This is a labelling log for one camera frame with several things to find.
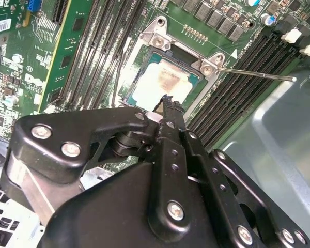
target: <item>black metal clamp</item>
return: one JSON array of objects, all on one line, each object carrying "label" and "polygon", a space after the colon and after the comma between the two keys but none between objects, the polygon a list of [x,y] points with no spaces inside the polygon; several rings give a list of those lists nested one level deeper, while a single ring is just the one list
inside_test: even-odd
[{"label": "black metal clamp", "polygon": [[[178,102],[156,112],[159,123],[132,107],[16,123],[1,184],[47,226],[41,247],[310,247],[228,155],[206,153]],[[130,155],[139,163],[83,190],[84,170]]]}]

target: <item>motherboard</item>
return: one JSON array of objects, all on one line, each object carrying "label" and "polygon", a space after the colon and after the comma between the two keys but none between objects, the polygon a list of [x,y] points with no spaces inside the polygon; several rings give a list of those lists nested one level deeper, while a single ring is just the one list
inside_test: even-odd
[{"label": "motherboard", "polygon": [[0,0],[0,136],[25,115],[179,101],[215,148],[310,56],[305,0]]}]

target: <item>screw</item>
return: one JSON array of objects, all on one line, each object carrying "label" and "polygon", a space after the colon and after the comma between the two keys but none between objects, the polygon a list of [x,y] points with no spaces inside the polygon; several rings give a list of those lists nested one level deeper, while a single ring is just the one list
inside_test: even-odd
[{"label": "screw", "polygon": [[304,239],[304,237],[302,236],[302,234],[300,234],[298,231],[295,231],[295,236],[303,243],[306,244],[306,241]]},{"label": "screw", "polygon": [[222,61],[223,60],[223,56],[222,55],[218,55],[217,57],[216,57],[216,61],[217,62],[220,62],[220,61]]},{"label": "screw", "polygon": [[160,47],[162,45],[162,40],[160,38],[156,38],[154,39],[154,45],[157,46],[157,47]]},{"label": "screw", "polygon": [[203,74],[205,75],[205,76],[208,76],[208,75],[210,75],[212,73],[212,67],[210,67],[210,66],[205,66],[205,67],[203,67]]},{"label": "screw", "polygon": [[135,113],[134,115],[135,115],[135,117],[138,118],[139,120],[144,120],[144,119],[145,119],[145,117],[143,116],[142,113]]},{"label": "screw", "polygon": [[250,232],[243,226],[238,226],[238,234],[241,238],[241,240],[247,244],[252,245],[253,244],[253,237],[250,234]]},{"label": "screw", "polygon": [[47,139],[52,135],[52,131],[48,127],[44,126],[35,126],[31,129],[31,134],[35,138]]},{"label": "screw", "polygon": [[197,139],[197,136],[192,132],[190,132],[190,137]]},{"label": "screw", "polygon": [[63,152],[64,155],[66,155],[68,157],[71,157],[71,158],[75,158],[79,154],[81,154],[81,149],[74,142],[66,142],[62,146],[61,151]]},{"label": "screw", "polygon": [[284,235],[284,238],[288,241],[288,243],[294,244],[294,238],[293,236],[290,234],[289,231],[287,231],[286,229],[282,230],[282,233]]},{"label": "screw", "polygon": [[221,159],[226,159],[225,155],[221,152],[217,152],[218,157],[220,157]]},{"label": "screw", "polygon": [[167,205],[167,210],[170,216],[172,217],[172,219],[176,221],[181,221],[184,218],[184,211],[178,203],[175,203],[173,201],[170,202]]}]

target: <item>metal rod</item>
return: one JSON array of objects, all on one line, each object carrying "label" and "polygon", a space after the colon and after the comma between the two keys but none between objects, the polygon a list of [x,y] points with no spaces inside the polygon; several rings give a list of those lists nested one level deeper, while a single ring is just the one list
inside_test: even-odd
[{"label": "metal rod", "polygon": [[228,73],[258,76],[258,77],[265,78],[265,79],[276,79],[276,80],[291,81],[291,82],[296,82],[297,80],[296,77],[294,76],[271,75],[271,74],[265,74],[261,72],[242,71],[242,70],[235,70],[235,69],[228,69],[228,68],[217,68],[217,70],[222,71],[222,72],[228,72]]}]

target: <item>blue connector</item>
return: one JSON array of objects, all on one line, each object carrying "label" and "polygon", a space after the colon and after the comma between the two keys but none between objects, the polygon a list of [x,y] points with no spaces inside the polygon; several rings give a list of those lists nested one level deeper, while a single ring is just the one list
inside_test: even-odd
[{"label": "blue connector", "polygon": [[41,7],[42,0],[29,0],[29,5],[27,6],[27,10],[30,12],[38,12]]}]

